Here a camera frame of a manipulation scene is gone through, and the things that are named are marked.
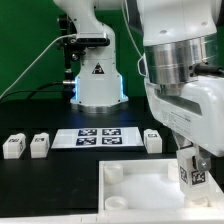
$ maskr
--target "black cable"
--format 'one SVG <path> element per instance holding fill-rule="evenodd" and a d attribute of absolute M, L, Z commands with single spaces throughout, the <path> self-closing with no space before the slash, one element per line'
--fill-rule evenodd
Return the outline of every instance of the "black cable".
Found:
<path fill-rule="evenodd" d="M 59 86 L 59 85 L 63 85 L 63 83 L 62 82 L 53 82 L 53 83 L 48 83 L 43 86 L 40 86 L 36 90 L 32 91 L 26 99 L 31 99 L 36 93 L 38 93 L 37 91 L 39 91 L 39 90 L 43 90 L 43 89 L 46 89 L 51 86 Z"/>
<path fill-rule="evenodd" d="M 5 96 L 2 97 L 2 99 L 0 100 L 0 104 L 2 103 L 2 101 L 11 96 L 11 95 L 14 95 L 14 94 L 18 94 L 18 93 L 59 93 L 61 92 L 60 90 L 20 90 L 20 91 L 15 91 L 15 92 L 11 92 Z"/>

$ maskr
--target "cylindrical joint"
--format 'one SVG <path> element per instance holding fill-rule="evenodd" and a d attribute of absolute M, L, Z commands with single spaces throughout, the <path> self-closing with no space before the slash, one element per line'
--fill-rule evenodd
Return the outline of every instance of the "cylindrical joint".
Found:
<path fill-rule="evenodd" d="M 150 82 L 163 94 L 179 95 L 182 84 L 197 80 L 197 64 L 217 64 L 216 35 L 145 47 L 145 55 Z"/>

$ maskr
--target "black and white sticker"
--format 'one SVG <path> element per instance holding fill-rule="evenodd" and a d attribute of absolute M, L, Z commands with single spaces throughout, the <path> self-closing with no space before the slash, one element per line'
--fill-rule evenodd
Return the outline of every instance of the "black and white sticker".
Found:
<path fill-rule="evenodd" d="M 203 184 L 206 182 L 205 172 L 194 171 L 191 173 L 192 175 L 192 185 Z"/>
<path fill-rule="evenodd" d="M 149 137 L 149 138 L 157 138 L 158 135 L 157 135 L 157 134 L 148 134 L 148 137 Z"/>
<path fill-rule="evenodd" d="M 97 135 L 97 129 L 82 129 L 79 130 L 78 136 L 94 136 Z"/>
<path fill-rule="evenodd" d="M 121 135 L 121 129 L 103 129 L 103 135 L 113 136 L 113 135 Z"/>
<path fill-rule="evenodd" d="M 187 171 L 185 169 L 183 169 L 182 167 L 180 167 L 180 175 L 181 175 L 181 179 L 188 184 L 188 178 L 187 178 Z"/>
<path fill-rule="evenodd" d="M 18 142 L 18 141 L 19 141 L 18 138 L 17 138 L 17 139 L 16 139 L 16 138 L 13 138 L 13 139 L 10 139 L 10 140 L 9 140 L 9 142 Z"/>
<path fill-rule="evenodd" d="M 102 66 L 100 65 L 100 63 L 98 63 L 95 67 L 95 69 L 93 70 L 93 73 L 92 74 L 96 74 L 96 75 L 100 75 L 100 74 L 105 74 L 103 69 L 102 69 Z"/>
<path fill-rule="evenodd" d="M 91 146 L 96 145 L 96 138 L 78 138 L 76 146 Z"/>
<path fill-rule="evenodd" d="M 102 139 L 103 145 L 122 145 L 122 138 L 121 137 L 107 137 Z"/>
<path fill-rule="evenodd" d="M 45 138 L 36 138 L 35 142 L 44 142 Z"/>

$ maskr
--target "black tabletop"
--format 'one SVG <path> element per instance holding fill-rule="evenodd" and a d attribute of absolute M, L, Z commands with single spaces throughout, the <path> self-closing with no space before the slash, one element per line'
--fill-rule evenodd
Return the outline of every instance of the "black tabletop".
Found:
<path fill-rule="evenodd" d="M 144 147 L 50 149 L 46 159 L 31 159 L 29 145 L 35 134 L 49 133 L 53 143 L 58 129 L 138 127 L 157 130 L 163 154 L 149 155 Z M 16 100 L 0 104 L 0 143 L 24 133 L 27 148 L 19 160 L 0 153 L 0 217 L 90 214 L 98 212 L 99 161 L 174 158 L 171 131 L 156 121 L 144 97 L 130 98 L 126 109 L 112 114 L 88 115 L 71 110 L 61 100 Z M 211 173 L 222 187 L 223 159 L 213 158 Z"/>

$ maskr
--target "white cube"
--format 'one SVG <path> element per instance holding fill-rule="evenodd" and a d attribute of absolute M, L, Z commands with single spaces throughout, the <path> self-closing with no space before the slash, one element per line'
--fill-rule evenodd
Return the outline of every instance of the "white cube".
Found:
<path fill-rule="evenodd" d="M 31 157 L 46 158 L 49 148 L 49 134 L 42 133 L 39 135 L 35 135 L 30 145 Z"/>
<path fill-rule="evenodd" d="M 26 148 L 24 134 L 11 135 L 3 145 L 4 159 L 19 159 Z"/>
<path fill-rule="evenodd" d="M 147 129 L 144 131 L 144 144 L 147 152 L 162 153 L 162 139 L 158 131 Z"/>

